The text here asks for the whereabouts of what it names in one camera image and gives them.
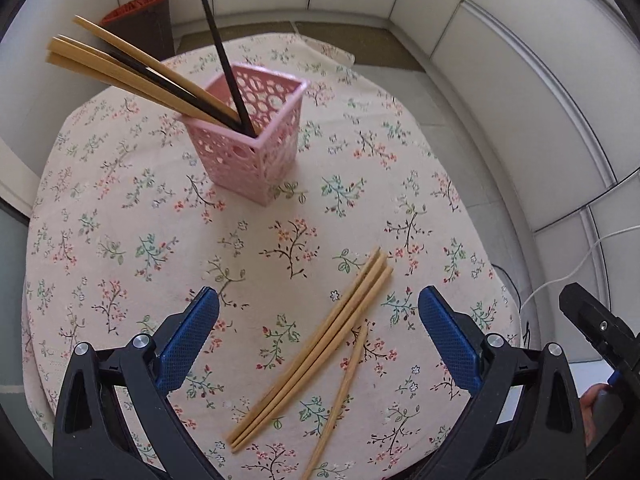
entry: metal screw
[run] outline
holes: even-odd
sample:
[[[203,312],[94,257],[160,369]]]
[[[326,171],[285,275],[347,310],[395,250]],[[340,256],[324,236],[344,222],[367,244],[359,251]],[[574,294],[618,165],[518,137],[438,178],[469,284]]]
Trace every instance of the metal screw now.
[[[133,338],[133,346],[136,348],[144,348],[149,344],[149,336],[146,334],[140,334]]]
[[[562,347],[558,343],[549,343],[549,353],[555,356],[562,355]]]
[[[486,338],[486,341],[490,346],[494,348],[500,348],[502,345],[504,345],[504,339],[502,338],[502,336],[499,336],[497,334],[489,334]]]
[[[89,345],[87,343],[78,343],[76,345],[76,354],[77,355],[84,355],[87,353],[87,351],[89,350]]]

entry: flower pattern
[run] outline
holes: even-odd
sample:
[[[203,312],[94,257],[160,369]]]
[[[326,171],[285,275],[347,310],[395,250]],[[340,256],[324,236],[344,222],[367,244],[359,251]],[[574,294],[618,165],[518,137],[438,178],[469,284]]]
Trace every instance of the flower pattern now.
[[[170,402],[225,478],[295,480],[326,427],[359,325],[254,442],[232,454],[224,436],[379,245],[395,271],[362,321],[362,362],[312,477],[388,478],[438,447],[468,399],[425,334],[420,290],[435,283],[453,309],[518,345],[513,300],[415,120],[347,54],[293,34],[226,50],[310,81],[292,170],[263,208],[209,179],[171,111],[115,88],[75,110],[60,125],[29,228],[22,360],[31,413],[50,437],[76,343],[114,348],[153,335],[212,286],[218,320]],[[199,85],[220,71],[213,47],[167,63]],[[142,460],[160,466],[126,391],[118,398]]]

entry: human hand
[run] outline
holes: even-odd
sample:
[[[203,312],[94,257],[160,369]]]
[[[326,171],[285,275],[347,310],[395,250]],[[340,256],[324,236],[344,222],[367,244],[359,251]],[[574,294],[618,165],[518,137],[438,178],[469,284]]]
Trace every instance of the human hand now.
[[[596,425],[593,421],[593,405],[602,390],[607,390],[608,384],[594,384],[580,397],[580,411],[584,423],[584,445],[589,444],[596,437]]]

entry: black chopstick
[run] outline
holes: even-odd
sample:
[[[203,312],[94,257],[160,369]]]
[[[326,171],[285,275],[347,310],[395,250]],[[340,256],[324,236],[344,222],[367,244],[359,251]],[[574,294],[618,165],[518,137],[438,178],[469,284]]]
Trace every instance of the black chopstick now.
[[[226,83],[229,85],[231,97],[236,104],[236,109],[238,110],[238,116],[240,117],[242,127],[244,128],[244,133],[250,137],[255,138],[256,135],[254,126],[251,124],[251,118],[249,117],[249,113],[246,111],[246,107],[244,106],[244,101],[242,100],[242,94],[240,93],[240,89],[238,88],[238,83],[236,82],[234,73],[231,70],[229,60],[226,57],[225,47],[222,45],[222,38],[220,38],[220,33],[218,31],[218,28],[216,27],[216,22],[213,19],[213,11],[211,7],[209,7],[209,0],[201,1],[202,6],[204,7],[204,13],[207,17],[207,23],[209,23],[209,30],[211,31],[211,35],[213,36],[213,43],[216,45],[216,50],[218,51],[218,57],[220,58],[222,70],[225,72]]]
[[[133,70],[134,72],[140,74],[142,77],[145,77],[158,85],[159,87],[167,90],[171,94],[176,97],[182,99],[193,107],[196,107],[198,110],[203,111],[207,115],[213,117],[214,119],[220,121],[222,124],[231,128],[232,130],[242,134],[244,133],[244,128],[242,124],[238,123],[232,117],[229,117],[225,113],[222,113],[217,108],[211,106],[206,101],[197,98],[193,94],[187,92],[185,89],[181,88],[177,84],[169,81],[168,79],[162,77],[150,70],[144,63],[139,62],[137,59],[131,57],[129,54],[121,52],[119,50],[111,50],[109,52],[110,56],[121,62],[123,65],[126,65],[128,68]]]

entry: chopstick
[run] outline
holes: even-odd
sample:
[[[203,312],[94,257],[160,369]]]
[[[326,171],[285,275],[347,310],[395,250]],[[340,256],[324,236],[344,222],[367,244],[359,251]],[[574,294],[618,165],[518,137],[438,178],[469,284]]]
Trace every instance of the chopstick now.
[[[213,36],[213,43],[216,45],[218,57],[220,58],[220,64],[222,65],[222,70],[225,73],[226,84],[229,86],[231,97],[233,98],[236,109],[238,110],[238,115],[240,116],[240,122],[242,123],[242,127],[244,128],[244,132],[250,137],[255,137],[256,135],[254,126],[251,124],[251,118],[249,117],[249,113],[246,111],[246,106],[244,106],[242,94],[240,93],[238,83],[236,82],[236,76],[234,76],[233,70],[231,70],[231,65],[229,64],[229,60],[226,57],[225,47],[222,45],[222,38],[220,38],[220,33],[218,31],[218,28],[216,27],[216,21],[213,18],[212,8],[209,7],[208,0],[200,1],[202,2],[202,7],[204,7],[204,13],[207,17],[207,23],[209,23],[209,30],[211,31],[211,35]]]
[[[288,389],[290,389],[291,386],[295,384],[300,377],[302,377],[302,375],[309,369],[309,367],[313,364],[313,362],[316,361],[318,356],[331,342],[332,338],[340,330],[340,327],[342,327],[345,321],[348,320],[349,316],[353,313],[354,309],[356,309],[356,307],[360,304],[365,293],[370,289],[371,284],[375,281],[380,271],[382,270],[383,266],[385,265],[386,256],[376,254],[375,258],[376,259],[372,264],[372,266],[370,267],[370,270],[366,273],[365,272],[362,273],[361,282],[357,285],[355,291],[353,292],[353,295],[349,298],[349,300],[346,302],[346,304],[344,305],[342,310],[338,313],[338,315],[335,317],[335,319],[330,324],[328,323],[323,324],[324,326],[328,324],[328,327],[323,332],[319,333],[318,342],[316,342],[316,344],[310,348],[310,350],[307,352],[306,357],[302,359],[302,362],[296,367],[295,370],[293,370],[292,374],[288,375],[284,382],[282,381],[278,382],[278,384],[276,385],[278,386],[278,388],[274,387],[273,389],[274,393],[272,396],[270,396],[271,399],[260,410],[260,412],[258,412],[258,414],[255,415],[253,420],[248,421],[248,424],[246,425],[244,430],[242,430],[242,432],[238,434],[238,436],[236,436],[236,438],[231,442],[232,447],[237,445],[240,440],[244,439],[245,436],[247,436],[247,434],[250,431],[252,431],[257,424],[261,422],[262,420],[261,416],[264,413],[264,410],[267,409],[268,406],[273,407],[274,406],[273,403],[281,399],[282,396],[287,393]]]
[[[342,378],[342,382],[340,383],[340,389],[338,389],[338,393],[335,396],[334,404],[332,405],[331,413],[329,414],[329,419],[324,425],[324,431],[320,436],[320,440],[316,444],[316,448],[314,449],[314,452],[311,455],[311,459],[309,459],[309,462],[306,465],[305,472],[302,473],[300,480],[309,479],[312,471],[314,470],[316,464],[322,456],[322,452],[324,451],[326,444],[329,442],[329,437],[331,437],[331,434],[333,433],[335,428],[335,423],[338,421],[338,417],[340,416],[340,412],[342,411],[342,403],[349,393],[351,381],[353,381],[356,368],[358,366],[358,363],[360,362],[362,349],[364,348],[364,343],[367,341],[368,334],[369,328],[366,325],[363,325],[360,328],[360,332],[358,333],[356,344],[353,346],[353,352],[351,352],[351,357],[349,358],[349,365],[347,366],[347,371],[344,373],[344,377]]]
[[[228,115],[235,122],[240,123],[240,117],[238,113],[233,110],[233,108],[225,105],[220,99],[213,96],[205,89],[200,88],[193,81],[188,80],[184,76],[178,74],[174,70],[171,70],[169,67],[160,63],[155,57],[150,56],[146,52],[140,50],[139,48],[133,46],[130,43],[127,43],[123,39],[117,37],[115,34],[111,34],[108,30],[104,30],[102,27],[95,25],[95,23],[90,22],[82,18],[81,16],[76,16],[73,19],[74,23],[80,25],[80,27],[88,30],[97,38],[101,38],[107,43],[113,45],[117,49],[123,51],[125,54],[128,54],[133,59],[138,60],[140,63],[148,66],[155,72],[158,72],[160,75],[167,78],[169,81],[177,84],[181,88],[184,88],[187,92],[193,94],[199,99],[207,102],[209,105],[217,108],[221,113]]]
[[[356,292],[357,288],[363,282],[363,280],[367,277],[371,267],[375,263],[378,258],[378,253],[380,252],[380,247],[375,247],[370,253],[367,261],[364,263],[364,266],[360,270],[360,272],[356,275],[351,285],[344,291],[340,301],[332,308],[329,316],[322,322],[320,326],[313,333],[311,338],[305,343],[303,349],[298,353],[293,362],[289,365],[289,368],[278,377],[276,383],[271,387],[271,389],[262,397],[262,399],[254,406],[249,413],[247,413],[242,420],[233,428],[233,430],[227,435],[226,441],[229,444],[232,444],[240,434],[251,424],[254,419],[260,415],[260,412],[264,410],[267,405],[273,400],[273,397],[283,388],[283,386],[287,383],[287,381],[293,376],[293,374],[300,368],[300,365],[305,361],[311,351],[315,348],[315,346],[320,342],[322,336],[329,330],[332,323],[338,317],[338,315],[344,310],[344,307],[347,305],[348,301]]]
[[[386,282],[386,279],[391,275],[393,269],[392,267],[386,267],[382,274],[377,278],[373,286],[369,289],[367,295],[364,297],[362,302],[358,305],[356,310],[351,314],[349,319],[344,323],[343,327],[339,330],[339,332],[332,338],[329,345],[324,348],[324,350],[320,353],[320,355],[314,355],[312,352],[309,357],[313,357],[313,361],[310,367],[305,369],[303,365],[289,381],[284,386],[284,388],[275,396],[275,398],[267,405],[267,407],[263,410],[263,412],[249,425],[249,427],[242,432],[240,437],[236,439],[236,441],[232,444],[231,451],[233,453],[238,452],[238,450],[249,440],[251,440],[257,433],[262,429],[262,427],[268,422],[270,417],[273,417],[279,413],[281,409],[283,409],[287,403],[305,386],[314,376],[314,374],[318,371],[318,369],[324,364],[324,362],[329,358],[329,356],[341,345],[344,338],[351,331],[351,329],[356,324],[358,318],[364,313],[367,307],[371,304],[371,302],[375,299],[377,294],[380,292],[380,289]]]
[[[85,67],[117,79],[121,83],[152,97],[156,102],[160,102],[172,110],[209,123],[220,124],[214,118],[171,94],[171,92],[156,86],[148,79],[131,72],[128,68],[123,68],[114,61],[105,59],[102,56],[96,56],[88,50],[75,46],[67,41],[60,40],[60,38],[52,38],[48,48],[55,54],[59,54]]]
[[[102,58],[102,59],[106,59],[108,61],[114,62],[115,64],[123,67],[123,68],[127,68],[126,65],[123,65],[122,63],[120,63],[119,61],[117,61],[116,59],[114,59],[113,57],[111,57],[109,54],[107,54],[106,52],[103,52],[101,50],[98,50],[97,48],[94,48],[90,45],[84,44],[81,41],[78,40],[74,40],[73,38],[68,38],[66,36],[62,36],[61,34],[57,35],[56,38],[58,38],[59,40],[64,41],[65,43],[69,43],[72,45],[75,45],[78,48],[81,48],[82,50],[89,52],[91,54],[95,54],[96,56]]]
[[[198,110],[203,111],[207,115],[213,117],[217,121],[224,124],[227,128],[230,128],[238,133],[242,133],[242,124],[233,120],[226,114],[223,114],[217,108],[211,106],[209,103],[198,99],[194,95],[190,94],[183,88],[180,88],[177,84],[169,81],[167,78],[158,75],[156,72],[149,70],[144,64],[140,63],[137,59],[124,54],[123,52],[114,51],[111,53],[111,56],[114,57],[118,62],[122,65],[126,66],[133,72],[141,75],[157,84],[159,87],[164,88],[168,92],[171,92],[175,96],[179,97],[183,101],[188,102],[190,105],[196,107]]]
[[[121,90],[124,90],[125,92],[129,92],[133,95],[137,95],[149,101],[155,102],[156,104],[159,104],[161,106],[166,106],[164,103],[161,103],[160,101],[156,101],[155,99],[145,94],[144,92],[141,92],[139,90],[136,90],[135,88],[132,88],[129,85],[121,83],[120,81],[118,81],[117,79],[114,79],[113,77],[104,75],[102,72],[98,72],[97,70],[86,67],[85,65],[82,65],[76,61],[72,61],[70,59],[67,59],[66,57],[60,56],[60,54],[48,52],[46,61],[47,63],[59,66],[60,68],[66,68],[71,72],[76,72],[78,74],[85,75],[93,79],[97,79],[98,81],[101,81],[107,85],[115,86],[117,88],[120,88]]]

